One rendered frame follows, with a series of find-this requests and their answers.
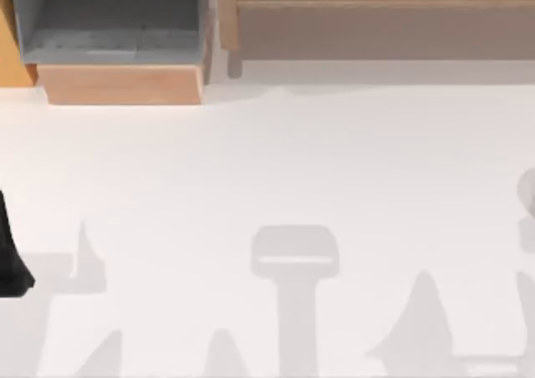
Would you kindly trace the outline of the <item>wooden cupboard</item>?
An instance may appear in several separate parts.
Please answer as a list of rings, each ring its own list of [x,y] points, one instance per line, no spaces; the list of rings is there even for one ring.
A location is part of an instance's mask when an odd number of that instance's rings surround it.
[[[535,0],[209,0],[209,41],[239,83],[535,84]],[[32,86],[13,0],[0,0],[0,86]],[[227,59],[221,64],[227,75]]]

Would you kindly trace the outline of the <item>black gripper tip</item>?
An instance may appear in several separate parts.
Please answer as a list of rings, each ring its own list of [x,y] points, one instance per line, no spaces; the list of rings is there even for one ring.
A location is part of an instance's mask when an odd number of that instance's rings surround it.
[[[21,298],[34,285],[35,277],[15,246],[6,202],[0,190],[0,298]]]

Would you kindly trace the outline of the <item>pale wooden drawer front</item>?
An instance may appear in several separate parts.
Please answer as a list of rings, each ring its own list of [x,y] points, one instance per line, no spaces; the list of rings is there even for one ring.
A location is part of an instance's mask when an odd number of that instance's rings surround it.
[[[199,105],[200,65],[40,64],[51,105]]]

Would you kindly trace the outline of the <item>pulled-out drawer with grey inside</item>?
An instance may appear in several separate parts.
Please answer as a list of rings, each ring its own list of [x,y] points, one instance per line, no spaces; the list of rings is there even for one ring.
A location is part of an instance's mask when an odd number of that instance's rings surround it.
[[[26,64],[197,64],[209,0],[13,0]]]

